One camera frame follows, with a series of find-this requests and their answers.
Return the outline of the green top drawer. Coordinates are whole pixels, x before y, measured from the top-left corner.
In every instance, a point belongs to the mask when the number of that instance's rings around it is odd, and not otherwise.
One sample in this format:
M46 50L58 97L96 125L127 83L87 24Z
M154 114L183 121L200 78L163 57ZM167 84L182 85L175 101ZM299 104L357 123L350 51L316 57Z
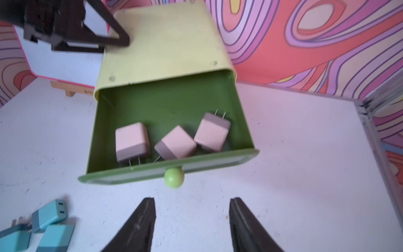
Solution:
M116 185L162 178L171 168L194 173L253 159L259 151L254 146L235 83L230 71L219 70L101 90L87 171L78 180L86 184ZM154 146L176 126L195 135L207 112L218 112L231 122L221 152L198 149L190 157L172 161L164 161L156 152L122 163L116 160L118 128L143 123Z

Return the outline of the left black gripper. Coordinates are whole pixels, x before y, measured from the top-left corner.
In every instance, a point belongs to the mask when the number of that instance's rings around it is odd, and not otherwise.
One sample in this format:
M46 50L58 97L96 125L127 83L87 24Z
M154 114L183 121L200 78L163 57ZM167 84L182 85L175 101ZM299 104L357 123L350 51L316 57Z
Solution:
M1 21L23 29L24 39L51 45L52 51L103 53L106 46L127 47L130 36L101 1L87 2L117 33L94 33L84 20L84 1L1 1Z

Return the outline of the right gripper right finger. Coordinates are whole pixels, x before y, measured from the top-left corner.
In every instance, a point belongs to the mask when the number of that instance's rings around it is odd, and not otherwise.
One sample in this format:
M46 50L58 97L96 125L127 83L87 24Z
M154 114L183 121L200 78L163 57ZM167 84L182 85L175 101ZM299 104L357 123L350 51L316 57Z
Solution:
M240 197L232 198L229 221L235 252L282 252Z

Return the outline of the pink plug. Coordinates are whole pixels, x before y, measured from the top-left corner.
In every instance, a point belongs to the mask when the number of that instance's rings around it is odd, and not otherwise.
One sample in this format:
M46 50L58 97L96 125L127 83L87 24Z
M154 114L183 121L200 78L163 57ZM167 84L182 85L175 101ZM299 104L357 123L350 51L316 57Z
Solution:
M194 136L194 141L210 152L220 152L228 137L231 122L223 115L206 112Z
M154 146L158 157L153 162L155 163L160 159L175 160L187 158L196 149L197 144L194 139L181 126L176 126Z
M137 122L115 131L115 154L118 163L130 164L133 159L150 156L151 147L148 131L143 123Z

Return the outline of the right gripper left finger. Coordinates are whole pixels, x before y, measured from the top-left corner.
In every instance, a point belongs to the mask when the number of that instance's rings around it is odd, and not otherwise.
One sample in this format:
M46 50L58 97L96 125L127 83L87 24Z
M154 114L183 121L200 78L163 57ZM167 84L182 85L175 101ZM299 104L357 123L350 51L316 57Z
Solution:
M150 252L156 221L155 200L142 200L104 252Z

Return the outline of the yellow green drawer cabinet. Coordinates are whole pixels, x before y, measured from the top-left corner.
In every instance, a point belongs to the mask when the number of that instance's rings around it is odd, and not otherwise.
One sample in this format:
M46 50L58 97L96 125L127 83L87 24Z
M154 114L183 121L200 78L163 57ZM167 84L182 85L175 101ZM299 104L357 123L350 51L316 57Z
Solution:
M93 96L125 85L227 70L237 78L204 1L122 9L114 18L128 47L107 46Z

